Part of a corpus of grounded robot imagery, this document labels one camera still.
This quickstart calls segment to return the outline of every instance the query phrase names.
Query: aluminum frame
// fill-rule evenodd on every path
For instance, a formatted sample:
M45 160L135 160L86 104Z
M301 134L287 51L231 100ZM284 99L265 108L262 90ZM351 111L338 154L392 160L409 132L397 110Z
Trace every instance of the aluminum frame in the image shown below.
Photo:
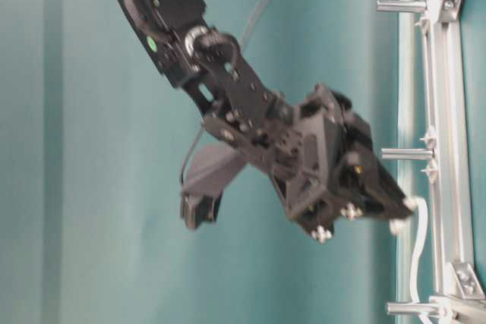
M462 0L377 3L379 11L421 13L418 25L422 34L428 127L423 141L427 149L383 152L389 159L421 155L421 159L429 160L423 171L429 178L436 293L428 304L390 303L388 311L391 315L424 315L436 313L439 305L443 308L443 315L438 316L440 324L486 323L486 300L474 269L461 4Z

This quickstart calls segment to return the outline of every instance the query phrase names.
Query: black cable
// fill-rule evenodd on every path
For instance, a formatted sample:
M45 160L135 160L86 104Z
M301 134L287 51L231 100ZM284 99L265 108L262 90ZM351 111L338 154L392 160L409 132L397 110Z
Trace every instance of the black cable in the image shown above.
M210 32L196 38L194 41L194 50L204 52L213 47L224 45L230 45L232 47L232 56L230 62L231 69L229 70L229 73L232 74L235 71L236 64L241 57L241 50L238 40L231 34L211 30Z
M184 157L184 161L183 161L182 166L181 166L181 172L180 172L180 175L179 175L179 181L181 182L181 186L184 184L185 167L188 164L189 159L192 156L194 149L196 148L196 145L199 143L200 138L203 136L203 133L204 133L204 127L203 127L203 125L201 125L200 128L199 128L199 131L196 134L196 137L194 138L194 141L191 144L191 147L189 147L189 150Z

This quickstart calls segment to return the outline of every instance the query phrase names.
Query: teal curtain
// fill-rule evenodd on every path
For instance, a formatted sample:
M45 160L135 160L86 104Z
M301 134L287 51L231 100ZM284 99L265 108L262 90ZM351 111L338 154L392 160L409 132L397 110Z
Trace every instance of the teal curtain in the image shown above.
M257 0L206 0L241 35ZM396 145L397 19L376 0L273 0L245 53L294 103L345 93ZM387 323L386 222L338 222L321 246L247 168L219 221L179 219L197 110L159 76L115 0L2 0L0 321Z

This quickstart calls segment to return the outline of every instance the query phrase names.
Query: robotic arm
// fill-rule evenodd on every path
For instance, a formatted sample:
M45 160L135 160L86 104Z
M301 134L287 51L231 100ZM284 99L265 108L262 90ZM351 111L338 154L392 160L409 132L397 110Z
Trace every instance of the robotic arm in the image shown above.
M242 58L233 36L209 27L204 0L118 0L147 53L183 89L221 143L196 153L181 216L215 222L224 188L247 163L268 175L287 217L324 243L341 216L404 219L405 195L373 154L369 124L323 84L288 105Z

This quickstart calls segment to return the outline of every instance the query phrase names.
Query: metal rod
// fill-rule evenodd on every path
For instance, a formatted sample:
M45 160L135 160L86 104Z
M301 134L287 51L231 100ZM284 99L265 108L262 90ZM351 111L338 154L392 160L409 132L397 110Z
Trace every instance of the metal rod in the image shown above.
M387 303L387 314L439 317L441 311L437 304Z
M423 13L427 10L426 2L413 2L406 0L379 0L378 11L404 11L408 13Z
M414 159L428 161L433 159L434 151L424 148L383 148L382 159Z

